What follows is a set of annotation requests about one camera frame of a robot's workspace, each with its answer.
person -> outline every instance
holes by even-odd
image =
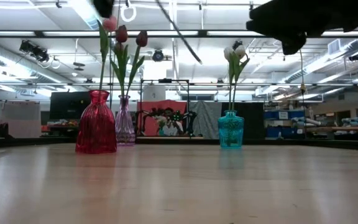
[[[162,132],[166,136],[177,136],[183,134],[183,126],[180,121],[172,120],[173,117],[173,109],[166,108],[163,116],[167,119],[167,122],[162,127]]]

turquoise vase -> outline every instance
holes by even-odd
[[[227,110],[218,119],[219,140],[222,149],[241,149],[244,134],[244,119],[236,116],[237,111]]]

red vase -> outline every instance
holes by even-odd
[[[89,95],[91,104],[82,114],[75,151],[85,154],[116,152],[114,116],[106,105],[109,92],[91,90]]]

gray curtain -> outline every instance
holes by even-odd
[[[190,102],[190,110],[197,113],[193,123],[194,134],[202,134],[204,139],[219,139],[218,118],[222,114],[222,103]]]

red tulip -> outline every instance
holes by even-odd
[[[120,43],[124,43],[128,39],[128,31],[125,25],[118,27],[116,31],[116,40]]]
[[[117,29],[117,18],[111,16],[110,19],[105,19],[103,21],[103,28],[108,32],[113,32]]]
[[[147,31],[141,31],[136,37],[136,44],[140,47],[145,47],[147,45]]]

